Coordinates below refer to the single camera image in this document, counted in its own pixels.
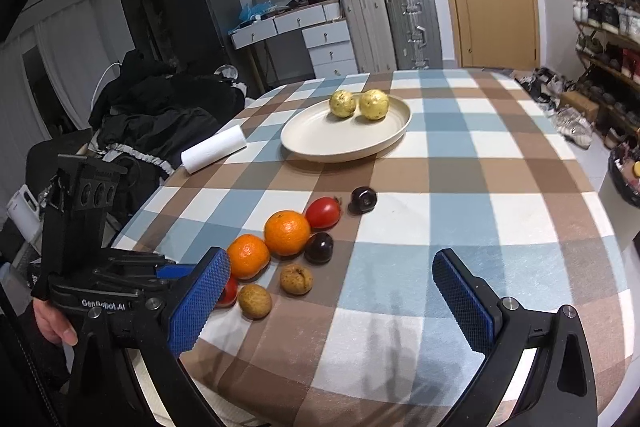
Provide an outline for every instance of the black refrigerator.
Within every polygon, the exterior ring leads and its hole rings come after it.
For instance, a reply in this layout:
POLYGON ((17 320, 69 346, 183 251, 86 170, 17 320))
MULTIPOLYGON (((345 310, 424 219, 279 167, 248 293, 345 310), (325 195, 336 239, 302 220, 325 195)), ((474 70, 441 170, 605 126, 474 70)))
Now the black refrigerator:
POLYGON ((238 69, 247 96, 259 92, 248 57, 236 50, 228 32, 238 26, 240 0, 164 0, 175 56, 194 74, 213 73, 223 64, 238 69))

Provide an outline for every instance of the checkered tablecloth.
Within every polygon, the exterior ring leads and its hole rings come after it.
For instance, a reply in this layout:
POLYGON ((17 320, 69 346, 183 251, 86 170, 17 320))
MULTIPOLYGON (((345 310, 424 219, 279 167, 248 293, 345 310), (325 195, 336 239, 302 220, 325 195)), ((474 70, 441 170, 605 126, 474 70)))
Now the checkered tablecloth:
MULTIPOLYGON (((347 201, 370 185, 378 204, 331 231, 334 257, 312 267, 308 295, 283 295, 272 261, 257 281, 273 296, 267 318, 251 322, 237 305, 212 312, 182 357, 197 380, 278 425, 436 425, 482 362, 431 280, 434 253, 451 247, 499 296, 542 311, 573 304, 599 410, 609 403, 634 341, 620 252, 572 150, 515 81, 476 70, 311 80, 267 93, 234 124, 246 149, 191 176, 178 169, 116 247, 196 263, 320 196, 347 201), (403 98, 413 111, 404 138, 345 164, 290 155, 284 124, 338 88, 403 98)), ((525 377, 516 373, 496 422, 525 377)))

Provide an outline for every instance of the white cable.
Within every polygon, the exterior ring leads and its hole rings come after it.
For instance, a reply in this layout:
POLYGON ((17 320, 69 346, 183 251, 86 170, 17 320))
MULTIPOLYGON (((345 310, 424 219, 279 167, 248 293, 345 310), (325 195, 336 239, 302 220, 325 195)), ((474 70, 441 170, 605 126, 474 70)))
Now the white cable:
POLYGON ((111 66, 109 66, 107 69, 104 70, 104 73, 100 77, 100 80, 98 80, 98 85, 95 86, 95 89, 94 89, 94 95, 91 97, 91 109, 92 110, 94 109, 95 95, 98 92, 98 88, 100 87, 100 84, 102 83, 102 79, 104 78, 104 75, 107 74, 107 71, 109 71, 109 69, 113 68, 116 64, 119 65, 119 66, 122 65, 119 62, 114 62, 111 66))

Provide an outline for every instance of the paper towel roll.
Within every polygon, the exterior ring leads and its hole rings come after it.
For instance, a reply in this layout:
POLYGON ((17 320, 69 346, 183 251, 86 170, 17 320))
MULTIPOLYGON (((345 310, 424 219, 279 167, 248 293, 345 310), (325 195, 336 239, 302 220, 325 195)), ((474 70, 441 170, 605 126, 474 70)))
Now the paper towel roll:
POLYGON ((193 174, 244 147, 246 147, 244 133, 239 125, 235 125, 187 149, 180 158, 187 172, 193 174))

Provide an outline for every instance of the human hand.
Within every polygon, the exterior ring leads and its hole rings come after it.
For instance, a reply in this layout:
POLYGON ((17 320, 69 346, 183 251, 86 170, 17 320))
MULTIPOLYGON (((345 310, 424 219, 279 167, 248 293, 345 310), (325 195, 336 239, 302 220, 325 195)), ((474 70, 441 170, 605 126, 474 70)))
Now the human hand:
POLYGON ((48 301, 33 299, 33 313, 40 333, 50 343, 60 344, 65 341, 70 346, 78 343, 78 335, 68 318, 48 301))

